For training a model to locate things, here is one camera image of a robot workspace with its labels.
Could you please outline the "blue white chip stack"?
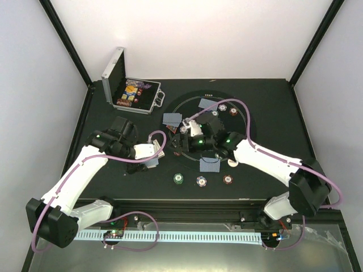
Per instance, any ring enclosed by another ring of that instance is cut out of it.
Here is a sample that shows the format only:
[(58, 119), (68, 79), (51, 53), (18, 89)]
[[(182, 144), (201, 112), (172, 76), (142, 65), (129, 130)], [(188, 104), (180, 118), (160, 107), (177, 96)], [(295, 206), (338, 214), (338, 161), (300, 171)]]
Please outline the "blue white chip stack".
[(207, 183), (207, 180), (205, 179), (205, 177), (203, 176), (199, 176), (197, 179), (196, 179), (196, 183), (199, 187), (204, 187), (206, 186), (206, 183)]

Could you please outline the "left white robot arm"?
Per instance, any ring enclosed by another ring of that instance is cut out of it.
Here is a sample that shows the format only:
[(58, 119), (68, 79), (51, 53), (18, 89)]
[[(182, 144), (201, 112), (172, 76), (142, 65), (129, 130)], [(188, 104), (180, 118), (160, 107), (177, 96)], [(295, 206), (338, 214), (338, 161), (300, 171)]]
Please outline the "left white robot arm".
[(155, 146), (152, 137), (162, 131), (149, 134), (146, 143), (136, 143), (131, 137), (132, 129), (108, 129), (95, 131), (87, 139), (79, 156), (61, 177), (60, 181), (41, 199), (30, 199), (26, 214), (32, 231), (31, 248), (38, 253), (37, 239), (46, 240), (49, 245), (60, 248), (68, 246), (77, 233), (96, 223), (118, 225), (128, 214), (122, 215), (112, 200), (97, 199), (91, 204), (75, 208), (75, 204), (86, 186), (109, 160), (142, 165), (156, 158), (164, 149)]

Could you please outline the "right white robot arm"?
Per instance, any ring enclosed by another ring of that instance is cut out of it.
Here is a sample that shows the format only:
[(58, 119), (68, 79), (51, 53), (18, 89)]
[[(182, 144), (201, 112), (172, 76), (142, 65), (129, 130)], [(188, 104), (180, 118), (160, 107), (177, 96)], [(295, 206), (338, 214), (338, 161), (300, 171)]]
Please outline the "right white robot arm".
[(219, 159), (254, 167), (284, 184), (288, 191), (268, 198), (257, 215), (262, 228), (272, 228), (283, 217), (300, 214), (313, 217), (324, 206), (331, 185), (324, 180), (316, 160), (304, 162), (264, 148), (238, 132), (216, 135), (179, 133), (170, 139), (176, 153), (214, 151)]

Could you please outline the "blue white chip top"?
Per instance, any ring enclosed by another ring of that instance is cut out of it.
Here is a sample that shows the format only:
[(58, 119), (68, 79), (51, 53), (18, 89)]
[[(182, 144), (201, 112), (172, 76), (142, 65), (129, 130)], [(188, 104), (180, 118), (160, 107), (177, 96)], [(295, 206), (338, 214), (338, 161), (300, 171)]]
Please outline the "blue white chip top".
[(227, 106), (225, 104), (220, 104), (218, 106), (218, 110), (221, 111), (221, 112), (224, 112), (227, 110)]

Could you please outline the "red triangular all-in marker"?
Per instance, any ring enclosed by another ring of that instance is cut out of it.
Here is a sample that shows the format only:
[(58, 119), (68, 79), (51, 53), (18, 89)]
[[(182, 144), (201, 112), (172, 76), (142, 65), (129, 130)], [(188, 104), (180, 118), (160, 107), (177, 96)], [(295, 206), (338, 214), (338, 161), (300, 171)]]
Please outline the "red triangular all-in marker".
[(168, 130), (170, 130), (174, 134), (176, 133), (176, 131), (178, 129), (177, 127), (171, 126), (171, 125), (167, 125), (166, 128), (168, 128)]

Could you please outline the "dealt card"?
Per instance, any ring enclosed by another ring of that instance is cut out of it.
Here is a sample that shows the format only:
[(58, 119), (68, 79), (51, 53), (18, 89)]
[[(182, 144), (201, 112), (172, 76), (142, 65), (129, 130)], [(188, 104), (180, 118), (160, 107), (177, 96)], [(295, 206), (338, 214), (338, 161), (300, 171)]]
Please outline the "dealt card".
[(201, 109), (208, 108), (208, 111), (216, 111), (218, 109), (218, 104), (216, 101), (202, 98), (199, 102), (198, 107)]
[(200, 160), (199, 169), (200, 172), (212, 172), (218, 173), (220, 171), (221, 162), (217, 158), (205, 158), (202, 157)]
[(175, 123), (175, 120), (177, 120), (177, 118), (173, 113), (164, 113), (162, 124), (168, 125), (171, 123)]

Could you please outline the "brown poker chip stack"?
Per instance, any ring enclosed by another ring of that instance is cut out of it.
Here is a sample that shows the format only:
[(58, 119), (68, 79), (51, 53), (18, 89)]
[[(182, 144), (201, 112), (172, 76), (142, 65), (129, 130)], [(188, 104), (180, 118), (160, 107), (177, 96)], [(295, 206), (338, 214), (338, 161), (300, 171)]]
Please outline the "brown poker chip stack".
[(233, 178), (230, 175), (226, 175), (223, 177), (223, 182), (225, 184), (231, 184), (233, 182)]

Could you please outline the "blue backed card deck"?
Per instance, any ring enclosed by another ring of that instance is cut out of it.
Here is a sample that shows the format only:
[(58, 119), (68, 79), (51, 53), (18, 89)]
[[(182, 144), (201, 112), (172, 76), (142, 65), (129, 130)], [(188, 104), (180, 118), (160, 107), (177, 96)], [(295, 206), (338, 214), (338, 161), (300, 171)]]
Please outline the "blue backed card deck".
[(148, 169), (155, 168), (158, 164), (159, 164), (158, 158), (150, 159), (150, 160), (144, 162), (144, 165), (146, 165), (146, 167)]

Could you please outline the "green poker chip stack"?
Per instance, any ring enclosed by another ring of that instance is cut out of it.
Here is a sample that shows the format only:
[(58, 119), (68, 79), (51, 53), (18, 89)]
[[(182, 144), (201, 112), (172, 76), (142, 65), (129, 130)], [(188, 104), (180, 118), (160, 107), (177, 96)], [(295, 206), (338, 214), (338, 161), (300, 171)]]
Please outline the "green poker chip stack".
[(180, 185), (183, 183), (184, 177), (181, 173), (176, 173), (176, 174), (174, 174), (173, 181), (175, 184)]

